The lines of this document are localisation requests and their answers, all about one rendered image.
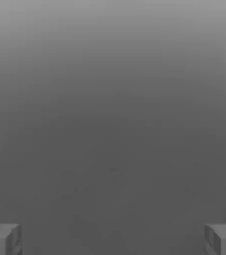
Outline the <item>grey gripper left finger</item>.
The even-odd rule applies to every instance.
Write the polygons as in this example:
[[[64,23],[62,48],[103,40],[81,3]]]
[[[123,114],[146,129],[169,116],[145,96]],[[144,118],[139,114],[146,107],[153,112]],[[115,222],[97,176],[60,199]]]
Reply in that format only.
[[[0,255],[23,255],[20,224],[0,224]]]

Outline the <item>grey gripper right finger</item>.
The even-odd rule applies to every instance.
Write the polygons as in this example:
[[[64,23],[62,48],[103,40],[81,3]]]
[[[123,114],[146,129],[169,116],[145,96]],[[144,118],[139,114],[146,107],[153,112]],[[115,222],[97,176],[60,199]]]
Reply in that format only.
[[[204,226],[205,255],[226,255],[226,224]]]

